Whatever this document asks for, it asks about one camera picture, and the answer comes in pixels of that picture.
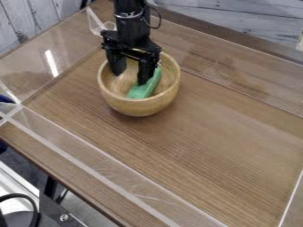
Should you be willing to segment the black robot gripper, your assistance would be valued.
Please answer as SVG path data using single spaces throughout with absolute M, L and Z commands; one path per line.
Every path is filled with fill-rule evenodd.
M 116 31 L 104 30 L 101 47 L 112 73 L 119 76 L 127 68 L 127 58 L 139 61 L 138 83 L 144 85 L 154 76 L 160 60 L 162 47 L 151 40 L 151 14 L 116 13 Z

